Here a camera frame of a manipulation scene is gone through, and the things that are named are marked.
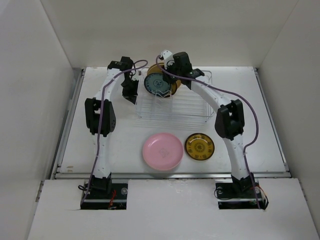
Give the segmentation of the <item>brown patterned small plate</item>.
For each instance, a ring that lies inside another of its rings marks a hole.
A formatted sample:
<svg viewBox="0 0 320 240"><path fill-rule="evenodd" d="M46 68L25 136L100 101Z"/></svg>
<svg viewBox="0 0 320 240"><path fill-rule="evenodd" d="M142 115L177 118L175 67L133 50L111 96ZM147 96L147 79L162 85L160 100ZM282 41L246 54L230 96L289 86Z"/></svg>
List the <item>brown patterned small plate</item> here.
<svg viewBox="0 0 320 240"><path fill-rule="evenodd" d="M215 152L214 141L204 133L193 133L184 142L187 155L196 161L206 161Z"/></svg>

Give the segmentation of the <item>pink plastic plate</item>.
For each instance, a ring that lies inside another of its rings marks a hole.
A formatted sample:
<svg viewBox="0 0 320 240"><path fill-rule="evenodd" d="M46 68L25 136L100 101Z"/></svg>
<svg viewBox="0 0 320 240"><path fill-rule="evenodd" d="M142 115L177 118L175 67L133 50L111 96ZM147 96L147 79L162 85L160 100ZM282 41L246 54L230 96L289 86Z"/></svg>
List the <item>pink plastic plate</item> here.
<svg viewBox="0 0 320 240"><path fill-rule="evenodd" d="M182 161L184 147L175 135L168 132L155 133L148 137L142 147L144 162L157 171L170 171Z"/></svg>

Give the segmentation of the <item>yellow plate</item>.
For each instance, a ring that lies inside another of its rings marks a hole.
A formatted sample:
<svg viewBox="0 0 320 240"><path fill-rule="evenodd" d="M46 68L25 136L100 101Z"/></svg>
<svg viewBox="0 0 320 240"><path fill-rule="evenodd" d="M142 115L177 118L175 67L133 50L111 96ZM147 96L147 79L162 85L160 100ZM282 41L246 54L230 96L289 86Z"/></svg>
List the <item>yellow plate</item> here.
<svg viewBox="0 0 320 240"><path fill-rule="evenodd" d="M175 83L169 84L164 80L164 73L161 70L164 64L153 64L147 70L144 78L144 87L150 93L157 97L169 98L174 95L181 86L181 81L177 80Z"/></svg>

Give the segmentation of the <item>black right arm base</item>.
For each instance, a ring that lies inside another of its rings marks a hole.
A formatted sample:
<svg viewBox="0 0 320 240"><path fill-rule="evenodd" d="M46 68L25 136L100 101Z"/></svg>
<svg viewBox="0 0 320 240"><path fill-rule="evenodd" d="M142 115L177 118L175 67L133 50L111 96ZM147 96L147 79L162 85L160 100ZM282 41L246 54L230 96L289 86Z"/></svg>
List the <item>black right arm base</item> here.
<svg viewBox="0 0 320 240"><path fill-rule="evenodd" d="M215 184L214 196L220 210L266 210L269 206L269 199L259 183L255 183L244 192L236 192L231 182L217 182Z"/></svg>

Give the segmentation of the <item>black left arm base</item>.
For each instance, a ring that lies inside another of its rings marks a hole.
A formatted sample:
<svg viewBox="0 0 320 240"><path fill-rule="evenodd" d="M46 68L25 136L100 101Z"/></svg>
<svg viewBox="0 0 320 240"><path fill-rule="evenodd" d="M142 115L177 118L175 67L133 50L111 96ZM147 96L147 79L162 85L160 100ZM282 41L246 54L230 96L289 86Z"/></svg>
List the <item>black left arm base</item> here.
<svg viewBox="0 0 320 240"><path fill-rule="evenodd" d="M112 183L110 193L90 190L80 203L81 210L126 210L128 183Z"/></svg>

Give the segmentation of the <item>blue patterned small plate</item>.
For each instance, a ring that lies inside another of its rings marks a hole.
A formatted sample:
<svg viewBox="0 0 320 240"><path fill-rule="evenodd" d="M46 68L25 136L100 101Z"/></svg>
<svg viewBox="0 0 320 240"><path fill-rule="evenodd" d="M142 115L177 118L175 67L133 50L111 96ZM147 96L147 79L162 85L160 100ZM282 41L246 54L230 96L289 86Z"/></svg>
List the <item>blue patterned small plate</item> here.
<svg viewBox="0 0 320 240"><path fill-rule="evenodd" d="M145 89L155 96L166 98L171 95L171 86L164 81L162 73L155 72L147 75L143 84Z"/></svg>

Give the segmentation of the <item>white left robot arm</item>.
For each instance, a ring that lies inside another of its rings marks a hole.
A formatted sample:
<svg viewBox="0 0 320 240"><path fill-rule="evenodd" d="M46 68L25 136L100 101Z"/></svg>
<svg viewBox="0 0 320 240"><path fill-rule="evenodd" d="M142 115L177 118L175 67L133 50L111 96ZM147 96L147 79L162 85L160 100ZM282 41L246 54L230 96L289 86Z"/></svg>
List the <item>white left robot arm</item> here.
<svg viewBox="0 0 320 240"><path fill-rule="evenodd" d="M133 70L136 70L136 66L130 57L123 56L119 61L111 61L102 87L94 97L84 102L86 126L96 138L96 155L84 189L86 194L95 192L103 199L111 195L111 163L108 153L111 133L117 123L112 100L121 87L122 97L132 104L136 103L139 81L132 79Z"/></svg>

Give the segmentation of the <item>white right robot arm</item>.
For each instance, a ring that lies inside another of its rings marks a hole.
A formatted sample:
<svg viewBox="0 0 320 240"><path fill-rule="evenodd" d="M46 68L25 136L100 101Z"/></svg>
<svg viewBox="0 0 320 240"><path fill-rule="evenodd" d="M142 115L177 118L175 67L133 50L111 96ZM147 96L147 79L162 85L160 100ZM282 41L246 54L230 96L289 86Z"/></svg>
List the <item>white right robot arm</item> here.
<svg viewBox="0 0 320 240"><path fill-rule="evenodd" d="M246 156L246 145L243 143L245 127L244 103L248 101L237 93L232 100L228 98L231 91L214 87L206 80L205 73L193 68L186 52L173 54L164 50L155 59L163 61L161 71L168 83L178 80L191 91L198 94L214 110L216 117L214 129L222 138L230 160L232 193L237 197L243 197L254 186L254 177L251 173Z"/></svg>

